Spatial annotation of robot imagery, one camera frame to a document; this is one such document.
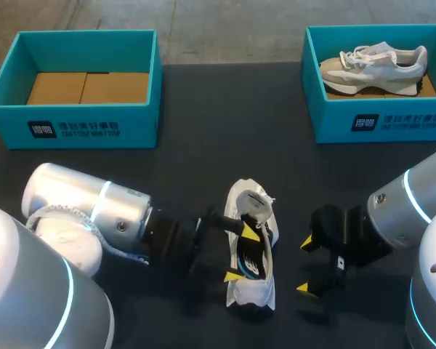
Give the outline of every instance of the shoe tongue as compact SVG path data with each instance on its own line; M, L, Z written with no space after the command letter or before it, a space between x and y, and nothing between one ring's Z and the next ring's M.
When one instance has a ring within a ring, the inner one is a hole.
M371 60L381 60L384 58L390 58L394 64L397 64L397 55L395 54L394 51L387 51L387 52L380 53L378 55L370 55L369 58Z
M248 214L258 223L266 222L273 213L271 204L260 194L245 190L236 199L236 206L240 215Z

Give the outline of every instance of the cardboard divider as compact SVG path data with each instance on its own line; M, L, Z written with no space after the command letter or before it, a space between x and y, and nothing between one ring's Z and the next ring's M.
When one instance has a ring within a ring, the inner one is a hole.
M29 105L79 104L86 73L38 73Z
M28 105L146 103L149 73L38 73Z

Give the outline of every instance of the white sneaker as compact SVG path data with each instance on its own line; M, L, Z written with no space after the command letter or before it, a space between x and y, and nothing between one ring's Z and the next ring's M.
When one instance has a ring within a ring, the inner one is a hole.
M230 281L227 286L226 306L254 304L275 310L275 280L273 278L272 247L279 239L278 226L271 199L254 180L238 180L230 189L225 216L244 220L251 228L256 226L262 245L251 246L248 239L227 231L231 268L239 269L246 277Z
M416 95L417 83L427 69L428 54L423 46L415 50L394 49L386 42L360 46L354 52L340 52L320 64L323 82L346 95L366 87L379 87L397 95Z

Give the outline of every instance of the gray floor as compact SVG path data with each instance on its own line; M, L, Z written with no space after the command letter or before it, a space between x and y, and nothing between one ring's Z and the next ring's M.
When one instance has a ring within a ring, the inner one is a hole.
M18 31L155 28L165 63L298 60L306 25L436 23L436 0L0 0Z

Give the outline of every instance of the blue light ring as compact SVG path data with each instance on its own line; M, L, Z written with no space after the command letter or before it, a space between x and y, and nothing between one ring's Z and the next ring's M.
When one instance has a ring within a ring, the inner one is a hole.
M413 306L413 298L412 298L412 282L413 279L410 281L410 304L413 311L413 315L415 316L416 323L420 326L420 329L423 331L424 335L427 336L428 340L436 347L436 342L430 337L428 332L424 329L423 325L419 320L419 317L416 315L415 307Z
M425 220L425 222L430 224L431 223L431 219L428 217L428 215L426 213L424 213L424 211L423 211L423 209L421 209L419 203L416 202L416 199L413 196L413 193L412 193L412 190L410 188L410 185L408 184L408 173L409 172L410 172L410 169L405 171L405 174L404 174L404 187L405 187L405 191L407 193L408 199L412 203L412 205L415 208L415 210L420 214L421 218L423 218Z

